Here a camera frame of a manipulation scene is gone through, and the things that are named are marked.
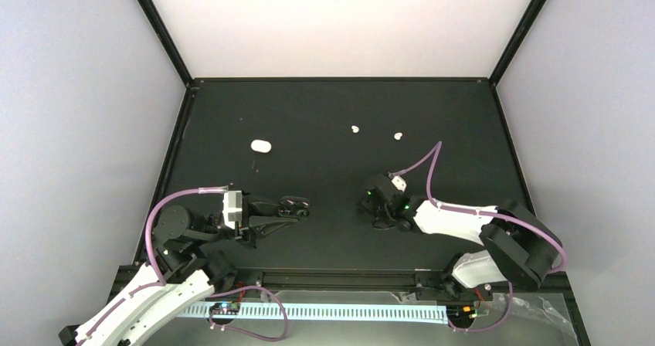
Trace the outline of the black earbud charging case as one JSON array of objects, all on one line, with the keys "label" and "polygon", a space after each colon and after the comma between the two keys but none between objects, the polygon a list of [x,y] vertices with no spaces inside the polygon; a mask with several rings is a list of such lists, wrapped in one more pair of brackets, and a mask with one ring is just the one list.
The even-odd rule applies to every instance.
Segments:
[{"label": "black earbud charging case", "polygon": [[285,218],[304,219],[310,214],[310,206],[310,201],[306,198],[284,196],[279,202],[277,214]]}]

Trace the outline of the white earbud charging case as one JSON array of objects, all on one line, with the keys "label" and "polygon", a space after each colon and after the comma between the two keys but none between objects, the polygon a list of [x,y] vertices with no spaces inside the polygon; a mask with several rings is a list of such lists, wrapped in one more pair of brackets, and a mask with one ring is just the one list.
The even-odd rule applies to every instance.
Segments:
[{"label": "white earbud charging case", "polygon": [[267,154],[272,150],[272,144],[269,141],[261,139],[253,140],[250,144],[250,147],[253,151],[262,154]]}]

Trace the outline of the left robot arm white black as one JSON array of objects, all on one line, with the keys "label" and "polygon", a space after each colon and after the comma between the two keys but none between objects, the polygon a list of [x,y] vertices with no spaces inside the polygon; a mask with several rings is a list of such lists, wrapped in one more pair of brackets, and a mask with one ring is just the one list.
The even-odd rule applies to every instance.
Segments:
[{"label": "left robot arm white black", "polygon": [[261,283],[237,284],[237,270],[223,253],[209,257],[209,243],[233,240],[250,248],[271,232],[296,225],[309,215],[305,198],[280,201],[226,186],[191,188],[158,202],[147,217],[144,248],[147,259],[131,280],[88,321],[64,327],[64,345],[142,345],[157,330],[201,300],[226,299],[213,305],[208,320],[237,314],[239,296],[258,291]]}]

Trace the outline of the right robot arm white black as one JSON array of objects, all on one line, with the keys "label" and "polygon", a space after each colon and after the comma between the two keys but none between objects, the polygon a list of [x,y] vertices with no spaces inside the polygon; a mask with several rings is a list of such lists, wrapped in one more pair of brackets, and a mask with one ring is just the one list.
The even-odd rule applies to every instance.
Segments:
[{"label": "right robot arm white black", "polygon": [[479,252],[456,256],[440,277],[440,288],[449,298],[497,282],[535,291],[564,263],[559,238],[517,202],[475,207],[409,195],[405,180],[391,174],[371,177],[364,190],[361,207],[381,228],[451,236],[482,246]]}]

